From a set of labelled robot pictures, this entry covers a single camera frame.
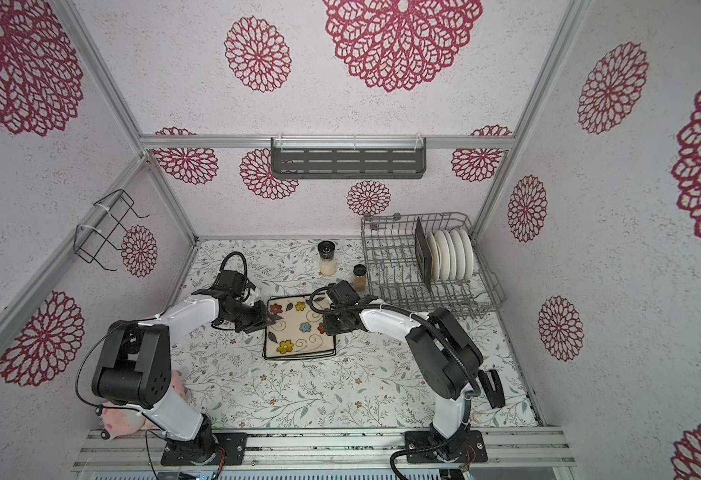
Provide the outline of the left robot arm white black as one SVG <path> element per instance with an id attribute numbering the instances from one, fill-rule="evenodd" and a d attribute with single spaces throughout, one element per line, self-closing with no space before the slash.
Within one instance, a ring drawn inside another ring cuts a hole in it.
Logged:
<path id="1" fill-rule="evenodd" d="M 222 270 L 212 286 L 154 317 L 110 325 L 94 368 L 92 393 L 152 422 L 186 462 L 212 461 L 218 450 L 212 420 L 172 388 L 172 343 L 204 325 L 230 322 L 235 332 L 246 333 L 264 328 L 266 304 L 246 304 L 252 290 L 246 274 Z"/>

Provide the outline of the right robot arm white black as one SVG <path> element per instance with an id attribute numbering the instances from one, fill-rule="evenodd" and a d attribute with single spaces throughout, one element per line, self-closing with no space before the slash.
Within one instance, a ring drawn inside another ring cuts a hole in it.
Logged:
<path id="1" fill-rule="evenodd" d="M 423 316 L 372 295 L 360 297 L 346 281 L 316 289 L 308 306 L 322 316 L 330 336 L 358 330 L 385 335 L 408 347 L 435 394 L 430 423 L 433 450 L 455 449 L 466 442 L 474 398 L 483 395 L 491 407 L 505 406 L 498 372 L 482 368 L 483 354 L 449 310 L 440 307 Z"/>

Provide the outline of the small amber spice jar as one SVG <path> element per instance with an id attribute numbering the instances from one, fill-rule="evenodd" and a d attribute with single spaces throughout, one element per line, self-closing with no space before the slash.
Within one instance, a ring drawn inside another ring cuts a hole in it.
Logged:
<path id="1" fill-rule="evenodd" d="M 363 264 L 356 264 L 353 268 L 353 288 L 357 292 L 364 292 L 367 288 L 367 268 Z"/>

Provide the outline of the salt grinder black lid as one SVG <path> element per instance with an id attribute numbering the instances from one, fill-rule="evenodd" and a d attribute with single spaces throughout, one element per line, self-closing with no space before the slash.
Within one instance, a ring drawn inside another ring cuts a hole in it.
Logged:
<path id="1" fill-rule="evenodd" d="M 336 244 L 330 240 L 322 240 L 318 243 L 318 255 L 320 256 L 320 274 L 332 276 L 338 270 L 336 263 Z"/>

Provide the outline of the white round plate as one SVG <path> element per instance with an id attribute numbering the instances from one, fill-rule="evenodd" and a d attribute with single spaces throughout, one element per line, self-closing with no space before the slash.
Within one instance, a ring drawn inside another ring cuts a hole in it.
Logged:
<path id="1" fill-rule="evenodd" d="M 464 264 L 464 272 L 461 279 L 468 280 L 472 276 L 474 270 L 474 254 L 472 244 L 467 231 L 464 228 L 459 228 L 456 230 L 456 233 L 459 236 L 462 245 L 462 263 Z"/>
<path id="2" fill-rule="evenodd" d="M 425 234 L 426 242 L 428 245 L 428 249 L 430 252 L 430 265 L 431 265 L 431 282 L 434 283 L 439 280 L 440 278 L 440 253 L 439 253 L 439 248 L 438 245 L 435 241 L 434 235 L 432 232 L 427 232 Z"/>
<path id="3" fill-rule="evenodd" d="M 440 261 L 439 279 L 450 280 L 452 254 L 449 248 L 449 240 L 443 230 L 434 232 L 433 237 L 438 248 Z"/>
<path id="4" fill-rule="evenodd" d="M 452 252 L 450 255 L 453 262 L 451 272 L 453 273 L 455 280 L 462 280 L 466 270 L 466 259 L 459 231 L 457 229 L 451 230 L 449 232 L 449 238 L 452 247 Z"/>

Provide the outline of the red pink plush toy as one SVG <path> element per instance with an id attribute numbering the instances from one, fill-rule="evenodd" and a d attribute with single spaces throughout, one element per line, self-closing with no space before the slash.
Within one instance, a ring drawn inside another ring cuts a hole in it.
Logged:
<path id="1" fill-rule="evenodd" d="M 138 430 L 154 430 L 158 426 L 147 420 L 142 414 L 134 410 L 119 410 L 112 402 L 104 402 L 102 407 L 96 408 L 96 415 L 100 418 L 104 440 L 112 440 L 120 436 L 126 436 L 138 432 Z"/>

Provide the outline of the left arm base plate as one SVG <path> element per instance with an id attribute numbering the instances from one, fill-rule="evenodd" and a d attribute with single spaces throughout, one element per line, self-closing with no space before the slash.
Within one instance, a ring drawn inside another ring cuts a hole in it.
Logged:
<path id="1" fill-rule="evenodd" d="M 200 441 L 166 441 L 160 465 L 176 466 L 240 466 L 244 462 L 248 434 L 214 432 L 214 439 L 207 435 Z"/>

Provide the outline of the grey wall shelf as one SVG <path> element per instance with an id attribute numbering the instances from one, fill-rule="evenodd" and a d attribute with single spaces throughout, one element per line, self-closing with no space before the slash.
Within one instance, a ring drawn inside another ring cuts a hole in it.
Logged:
<path id="1" fill-rule="evenodd" d="M 427 168 L 427 142 L 270 140 L 270 167 L 279 180 L 418 180 Z"/>

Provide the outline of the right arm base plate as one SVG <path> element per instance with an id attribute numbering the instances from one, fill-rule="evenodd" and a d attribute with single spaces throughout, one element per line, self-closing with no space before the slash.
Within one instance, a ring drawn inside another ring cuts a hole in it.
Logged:
<path id="1" fill-rule="evenodd" d="M 487 450 L 479 431 L 467 428 L 456 434 L 448 444 L 435 449 L 445 438 L 433 429 L 429 431 L 406 431 L 404 446 L 407 450 L 406 461 L 410 464 L 426 463 L 485 463 L 488 462 Z"/>

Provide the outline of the aluminium front rail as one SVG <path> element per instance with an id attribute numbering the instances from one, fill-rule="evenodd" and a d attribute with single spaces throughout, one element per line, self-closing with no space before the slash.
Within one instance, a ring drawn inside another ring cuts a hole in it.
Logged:
<path id="1" fill-rule="evenodd" d="M 220 429 L 224 453 L 200 465 L 170 452 L 166 440 L 150 433 L 104 440 L 88 433 L 70 472 L 76 479 L 106 477 L 110 473 L 128 478 L 154 477 L 156 473 L 186 472 L 208 479 L 221 471 L 232 477 L 238 472 L 278 474 L 308 470 L 380 470 L 396 466 L 405 474 L 430 469 L 440 472 L 462 468 L 476 475 L 484 469 L 549 469 L 555 478 L 568 479 L 576 461 L 558 427 L 476 428 L 468 444 L 456 454 L 441 459 L 423 454 L 414 462 L 396 451 L 414 448 L 426 436 L 424 429 L 328 428 L 328 429 Z"/>

